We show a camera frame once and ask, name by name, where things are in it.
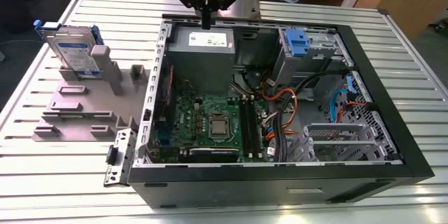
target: metal workbench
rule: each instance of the metal workbench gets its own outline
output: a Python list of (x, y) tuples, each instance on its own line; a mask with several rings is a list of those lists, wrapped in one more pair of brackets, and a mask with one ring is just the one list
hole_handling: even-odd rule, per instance
[[(178, 0), (73, 0), (59, 21), (70, 25), (95, 22), (119, 66), (145, 64), (151, 69), (163, 13), (193, 11)], [(45, 45), (0, 114), (0, 221), (448, 222), (447, 90), (391, 18), (373, 9), (269, 2), (262, 3), (262, 15), (265, 19), (351, 25), (437, 177), (355, 204), (153, 210), (133, 188), (103, 188), (110, 143), (31, 139), (62, 79), (59, 59)]]

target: green motherboard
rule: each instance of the green motherboard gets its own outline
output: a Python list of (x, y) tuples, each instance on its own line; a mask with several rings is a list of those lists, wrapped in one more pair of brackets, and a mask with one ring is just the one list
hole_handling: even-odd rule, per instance
[[(241, 98), (235, 97), (179, 96), (170, 147), (177, 149), (229, 147), (239, 150), (241, 162), (261, 162), (259, 156), (249, 157), (245, 153), (241, 102)], [(254, 120), (258, 123), (262, 121), (266, 107), (267, 103), (263, 100), (254, 102), (258, 115)]]

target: label sticker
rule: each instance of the label sticker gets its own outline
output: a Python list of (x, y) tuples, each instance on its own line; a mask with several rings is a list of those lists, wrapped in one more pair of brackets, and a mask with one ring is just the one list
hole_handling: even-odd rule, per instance
[(199, 47), (227, 47), (227, 36), (221, 33), (193, 32), (190, 34), (189, 45)]
[(90, 56), (90, 46), (85, 43), (58, 43), (61, 52), (69, 66), (79, 73), (81, 77), (98, 78), (101, 68)]
[(269, 147), (269, 155), (275, 156), (275, 148)]

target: wire bundle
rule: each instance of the wire bundle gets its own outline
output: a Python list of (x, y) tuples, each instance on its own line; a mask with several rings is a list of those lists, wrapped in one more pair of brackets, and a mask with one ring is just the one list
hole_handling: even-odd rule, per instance
[[(298, 99), (295, 94), (299, 94), (302, 90), (309, 86), (309, 84), (313, 83), (321, 77), (329, 74), (347, 74), (347, 73), (349, 73), (349, 70), (330, 70), (326, 72), (315, 73), (314, 75), (309, 76), (297, 86), (293, 92), (294, 98)], [(277, 139), (277, 149), (275, 149), (275, 158), (274, 158), (275, 162), (287, 162), (287, 137), (286, 137), (286, 132), (281, 129), (283, 127), (282, 115), (287, 109), (287, 105), (289, 105), (291, 98), (293, 98), (293, 95), (290, 94), (282, 104), (282, 107), (278, 111), (278, 114), (274, 120), (274, 133), (275, 133), (275, 139)]]

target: floor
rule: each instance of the floor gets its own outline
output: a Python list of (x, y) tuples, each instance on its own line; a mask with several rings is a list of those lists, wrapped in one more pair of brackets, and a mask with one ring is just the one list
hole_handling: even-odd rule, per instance
[[(57, 21), (71, 0), (34, 0), (29, 3), (35, 19)], [(22, 34), (10, 34), (0, 28), (0, 51), (7, 59), (0, 62), (0, 108), (21, 82), (29, 66), (41, 49), (41, 37), (30, 30)], [(433, 67), (442, 82), (448, 87), (448, 37), (429, 28), (414, 42), (425, 59)]]

